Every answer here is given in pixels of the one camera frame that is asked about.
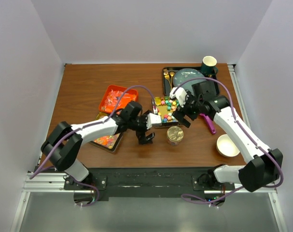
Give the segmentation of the clear plastic jar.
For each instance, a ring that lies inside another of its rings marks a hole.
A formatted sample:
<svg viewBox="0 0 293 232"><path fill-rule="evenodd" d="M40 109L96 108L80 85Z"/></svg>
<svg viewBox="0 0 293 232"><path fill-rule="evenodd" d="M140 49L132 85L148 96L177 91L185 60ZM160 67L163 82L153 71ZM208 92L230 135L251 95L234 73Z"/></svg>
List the clear plastic jar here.
<svg viewBox="0 0 293 232"><path fill-rule="evenodd" d="M176 145L179 145L182 140L183 140L182 138L177 140L172 140L170 138L167 138L167 143L170 145L176 146Z"/></svg>

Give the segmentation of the purple plastic scoop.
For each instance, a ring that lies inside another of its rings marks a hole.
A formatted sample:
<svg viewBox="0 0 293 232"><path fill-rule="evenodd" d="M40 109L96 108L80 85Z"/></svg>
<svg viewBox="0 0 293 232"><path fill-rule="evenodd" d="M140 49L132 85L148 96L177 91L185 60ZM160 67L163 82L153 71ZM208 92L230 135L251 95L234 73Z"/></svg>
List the purple plastic scoop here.
<svg viewBox="0 0 293 232"><path fill-rule="evenodd" d="M214 135L216 133L216 129L213 125L213 122L212 120L210 119L210 117L208 115L205 115L205 114L200 114L200 116L204 119L204 121L206 122L207 126L208 126L208 129L210 131L210 133L212 135Z"/></svg>

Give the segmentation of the gold jar lid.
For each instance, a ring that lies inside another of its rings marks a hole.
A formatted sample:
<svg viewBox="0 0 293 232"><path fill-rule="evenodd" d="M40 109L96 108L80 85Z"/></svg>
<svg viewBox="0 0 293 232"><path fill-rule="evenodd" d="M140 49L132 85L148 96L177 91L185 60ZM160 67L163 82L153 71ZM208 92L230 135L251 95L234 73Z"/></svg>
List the gold jar lid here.
<svg viewBox="0 0 293 232"><path fill-rule="evenodd" d="M180 142L184 137L183 130L178 126L170 127L167 130L167 138L172 142Z"/></svg>

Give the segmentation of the candy tin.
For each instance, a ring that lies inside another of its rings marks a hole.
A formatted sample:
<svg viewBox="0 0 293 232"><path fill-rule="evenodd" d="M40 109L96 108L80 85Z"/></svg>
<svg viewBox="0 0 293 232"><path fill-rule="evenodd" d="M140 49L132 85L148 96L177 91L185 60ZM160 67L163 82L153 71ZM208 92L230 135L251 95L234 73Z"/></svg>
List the candy tin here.
<svg viewBox="0 0 293 232"><path fill-rule="evenodd" d="M93 146L96 146L98 148L101 148L103 150L113 153L117 150L122 137L123 137L123 133L119 133L116 135L103 136L93 141L90 141L89 143Z"/></svg>
<svg viewBox="0 0 293 232"><path fill-rule="evenodd" d="M182 126L182 124L172 115L179 105L177 100L172 100L169 96L155 97L154 103L153 114L161 117L161 124L156 125L156 128Z"/></svg>

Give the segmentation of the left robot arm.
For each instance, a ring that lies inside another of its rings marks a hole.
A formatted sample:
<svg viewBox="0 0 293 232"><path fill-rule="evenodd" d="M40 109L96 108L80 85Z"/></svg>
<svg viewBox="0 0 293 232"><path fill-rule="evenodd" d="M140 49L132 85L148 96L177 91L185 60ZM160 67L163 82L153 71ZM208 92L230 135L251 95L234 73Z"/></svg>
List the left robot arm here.
<svg viewBox="0 0 293 232"><path fill-rule="evenodd" d="M79 150L84 144L127 130L135 131L140 145L151 144L155 134L147 135L146 132L160 124L159 115L151 111L143 113L142 106L136 101L131 101L125 108L89 123L59 123L41 146L41 152L58 171L71 176L76 186L88 189L94 184L92 174L77 160Z"/></svg>

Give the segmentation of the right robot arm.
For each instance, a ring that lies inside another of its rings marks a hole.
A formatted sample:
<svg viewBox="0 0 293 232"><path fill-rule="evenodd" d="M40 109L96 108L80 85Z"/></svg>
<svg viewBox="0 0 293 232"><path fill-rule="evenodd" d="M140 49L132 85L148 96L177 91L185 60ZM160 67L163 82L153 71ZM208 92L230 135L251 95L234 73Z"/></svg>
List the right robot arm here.
<svg viewBox="0 0 293 232"><path fill-rule="evenodd" d="M174 87L169 96L179 105L173 116L185 127L190 127L189 117L195 120L205 114L220 126L236 145L243 156L245 165L219 165L199 177L210 189L217 190L224 183L241 184L247 191L254 192L262 187L277 188L284 180L281 169L283 154L279 149L271 149L263 143L237 114L230 95L216 95L209 89L211 78L193 85L193 92L182 86Z"/></svg>

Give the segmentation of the orange candy box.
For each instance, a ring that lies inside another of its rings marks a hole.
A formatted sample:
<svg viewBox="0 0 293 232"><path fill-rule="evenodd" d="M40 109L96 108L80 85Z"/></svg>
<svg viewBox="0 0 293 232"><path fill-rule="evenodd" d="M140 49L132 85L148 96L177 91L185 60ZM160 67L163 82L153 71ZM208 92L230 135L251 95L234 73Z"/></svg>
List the orange candy box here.
<svg viewBox="0 0 293 232"><path fill-rule="evenodd" d="M104 113L111 113L119 98L126 90L126 87L116 86L116 85L109 85L106 89L106 92L98 106L100 112ZM130 89L125 95L121 98L117 109L124 108L130 101L138 101L138 91L135 89Z"/></svg>

